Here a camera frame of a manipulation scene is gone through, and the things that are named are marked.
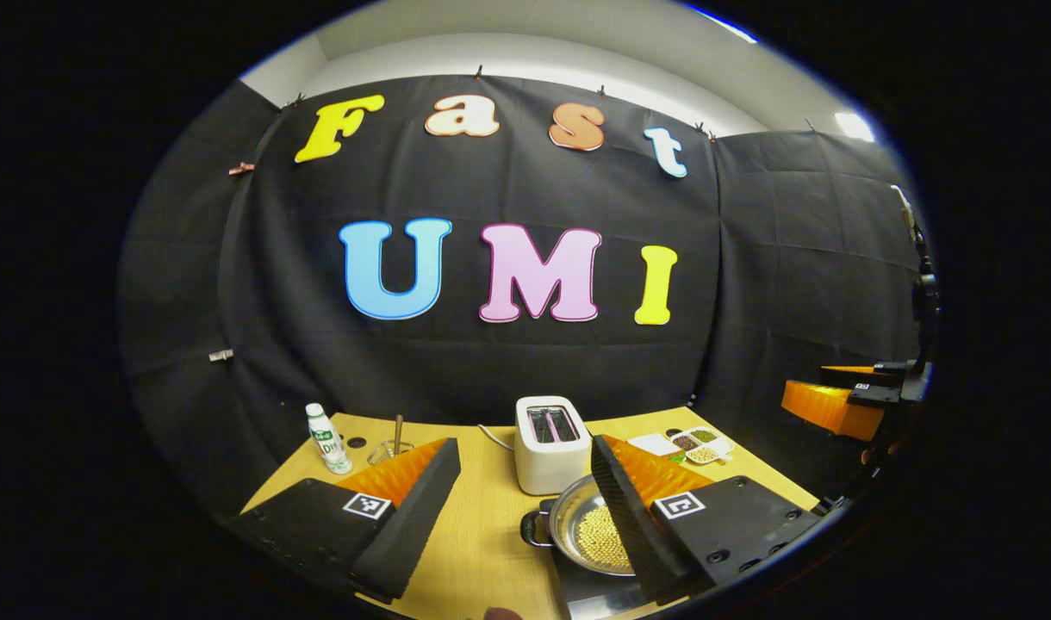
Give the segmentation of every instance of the pot handle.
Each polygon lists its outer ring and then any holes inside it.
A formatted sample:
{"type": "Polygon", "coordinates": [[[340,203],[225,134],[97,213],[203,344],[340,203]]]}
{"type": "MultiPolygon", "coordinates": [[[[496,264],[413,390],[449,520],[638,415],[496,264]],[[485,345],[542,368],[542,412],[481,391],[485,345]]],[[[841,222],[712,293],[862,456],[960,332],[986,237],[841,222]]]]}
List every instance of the pot handle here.
{"type": "Polygon", "coordinates": [[[527,544],[533,546],[554,546],[552,542],[538,542],[537,541],[537,517],[540,515],[545,515],[548,517],[549,513],[542,510],[536,510],[526,513],[526,517],[522,517],[521,524],[521,537],[522,541],[527,544]]]}

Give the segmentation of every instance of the blue letter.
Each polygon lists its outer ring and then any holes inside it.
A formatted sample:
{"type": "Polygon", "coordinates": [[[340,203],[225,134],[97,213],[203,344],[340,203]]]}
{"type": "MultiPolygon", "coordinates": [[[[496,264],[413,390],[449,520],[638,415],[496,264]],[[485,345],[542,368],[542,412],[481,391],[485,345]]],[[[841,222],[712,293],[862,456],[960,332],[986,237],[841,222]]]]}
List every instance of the blue letter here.
{"type": "Polygon", "coordinates": [[[672,139],[672,133],[662,126],[655,129],[644,129],[644,136],[652,139],[652,145],[656,146],[656,161],[660,162],[663,168],[672,177],[686,177],[686,166],[679,164],[675,159],[675,151],[681,151],[682,145],[679,141],[672,139]]]}
{"type": "Polygon", "coordinates": [[[441,290],[441,239],[453,229],[437,216],[408,222],[414,239],[414,287],[407,293],[385,290],[379,278],[380,244],[391,236],[387,222],[355,222],[337,231],[346,244],[346,294],[353,308],[369,317],[398,322],[430,310],[441,290]]]}

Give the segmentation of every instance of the pink letter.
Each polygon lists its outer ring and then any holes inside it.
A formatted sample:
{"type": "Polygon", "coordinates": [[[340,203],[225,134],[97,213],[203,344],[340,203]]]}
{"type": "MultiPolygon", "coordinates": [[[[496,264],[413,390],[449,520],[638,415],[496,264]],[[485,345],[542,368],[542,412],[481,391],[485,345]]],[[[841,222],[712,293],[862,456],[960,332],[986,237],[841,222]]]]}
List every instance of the pink letter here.
{"type": "Polygon", "coordinates": [[[568,229],[544,263],[529,232],[518,224],[493,224],[483,228],[479,236],[491,246],[491,295],[479,309],[483,321],[507,323],[521,314],[511,294],[513,285],[518,286],[531,317],[541,316],[557,285],[560,297],[552,307],[553,318],[589,322],[597,317],[598,307],[591,291],[594,251],[601,245],[598,232],[568,229]]]}

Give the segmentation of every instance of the ceiling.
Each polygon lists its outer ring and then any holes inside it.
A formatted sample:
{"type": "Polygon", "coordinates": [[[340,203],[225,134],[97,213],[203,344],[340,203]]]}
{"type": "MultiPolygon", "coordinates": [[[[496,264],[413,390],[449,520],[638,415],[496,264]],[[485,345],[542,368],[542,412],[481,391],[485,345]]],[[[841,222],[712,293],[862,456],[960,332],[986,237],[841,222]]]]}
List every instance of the ceiling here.
{"type": "Polygon", "coordinates": [[[380,0],[316,32],[326,60],[424,36],[548,36],[627,56],[696,83],[769,129],[842,132],[841,95],[771,50],[667,0],[380,0]]]}

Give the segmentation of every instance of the white bottle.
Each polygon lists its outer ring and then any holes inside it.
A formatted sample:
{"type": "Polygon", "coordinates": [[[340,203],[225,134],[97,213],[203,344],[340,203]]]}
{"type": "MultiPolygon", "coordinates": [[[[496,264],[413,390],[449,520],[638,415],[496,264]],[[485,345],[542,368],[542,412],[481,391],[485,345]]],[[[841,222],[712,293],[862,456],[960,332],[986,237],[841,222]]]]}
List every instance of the white bottle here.
{"type": "Polygon", "coordinates": [[[349,474],[353,469],[353,461],[349,460],[342,439],[337,439],[337,431],[323,412],[323,406],[312,402],[305,408],[305,411],[308,412],[308,431],[312,433],[312,439],[320,447],[320,455],[326,461],[326,468],[333,474],[349,474]]]}

